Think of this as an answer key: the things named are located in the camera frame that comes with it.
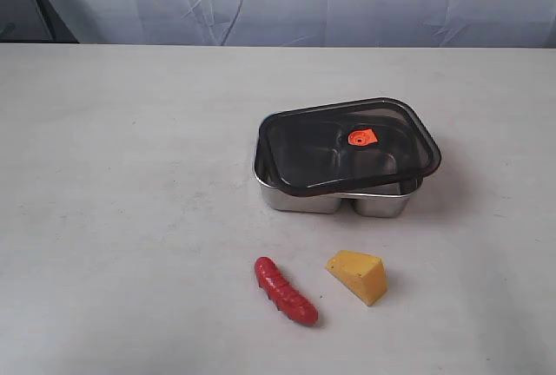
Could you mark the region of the yellow toy cheese wedge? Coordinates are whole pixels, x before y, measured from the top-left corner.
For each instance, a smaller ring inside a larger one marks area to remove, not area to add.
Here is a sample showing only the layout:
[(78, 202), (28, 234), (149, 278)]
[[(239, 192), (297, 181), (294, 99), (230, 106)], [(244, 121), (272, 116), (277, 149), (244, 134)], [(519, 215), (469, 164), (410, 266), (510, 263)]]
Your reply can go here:
[(328, 260), (326, 269), (366, 306), (387, 292), (387, 274), (380, 257), (340, 250)]

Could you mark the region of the white wrinkled backdrop curtain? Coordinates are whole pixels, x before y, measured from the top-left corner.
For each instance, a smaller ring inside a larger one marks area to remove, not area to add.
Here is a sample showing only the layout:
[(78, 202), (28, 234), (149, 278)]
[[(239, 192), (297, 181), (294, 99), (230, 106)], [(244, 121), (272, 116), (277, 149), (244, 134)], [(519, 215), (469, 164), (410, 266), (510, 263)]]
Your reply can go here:
[(555, 0), (48, 0), (80, 43), (307, 47), (555, 44)]

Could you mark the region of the dark transparent box lid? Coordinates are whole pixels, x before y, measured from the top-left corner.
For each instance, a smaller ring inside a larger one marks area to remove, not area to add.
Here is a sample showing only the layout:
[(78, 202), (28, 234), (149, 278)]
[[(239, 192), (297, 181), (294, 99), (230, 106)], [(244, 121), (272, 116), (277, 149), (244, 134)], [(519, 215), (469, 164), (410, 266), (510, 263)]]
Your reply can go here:
[(422, 179), (441, 163), (414, 110), (387, 97), (269, 115), (258, 142), (271, 181), (298, 197)]

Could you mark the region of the stainless steel lunch box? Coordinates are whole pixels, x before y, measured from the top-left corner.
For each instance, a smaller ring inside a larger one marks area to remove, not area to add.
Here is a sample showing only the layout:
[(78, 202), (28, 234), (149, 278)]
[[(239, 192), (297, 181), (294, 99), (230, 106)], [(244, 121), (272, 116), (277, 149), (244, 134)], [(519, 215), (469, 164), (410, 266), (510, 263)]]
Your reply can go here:
[(333, 214), (343, 201), (349, 201), (356, 213), (378, 218), (393, 218), (403, 212), (407, 203), (420, 188), (423, 179), (400, 181), (391, 184), (368, 187), (309, 197), (292, 196), (282, 192), (272, 181), (264, 163), (257, 139), (254, 159), (255, 178), (265, 202), (279, 211)]

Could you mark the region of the dark grey panel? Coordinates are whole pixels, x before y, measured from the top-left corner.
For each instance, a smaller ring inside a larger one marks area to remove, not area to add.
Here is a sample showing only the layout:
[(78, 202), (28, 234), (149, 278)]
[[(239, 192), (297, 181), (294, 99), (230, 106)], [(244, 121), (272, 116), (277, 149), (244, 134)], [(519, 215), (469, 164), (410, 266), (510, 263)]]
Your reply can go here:
[(77, 43), (49, 0), (1, 0), (2, 43)]

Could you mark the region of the red toy sausage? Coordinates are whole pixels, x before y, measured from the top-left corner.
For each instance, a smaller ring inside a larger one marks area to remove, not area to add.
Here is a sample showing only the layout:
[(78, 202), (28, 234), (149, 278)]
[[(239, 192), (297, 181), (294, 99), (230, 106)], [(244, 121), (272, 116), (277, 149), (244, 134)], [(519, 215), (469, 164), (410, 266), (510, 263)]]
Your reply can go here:
[(258, 258), (254, 269), (258, 286), (278, 311), (303, 326), (317, 323), (319, 315), (316, 307), (290, 284), (269, 257)]

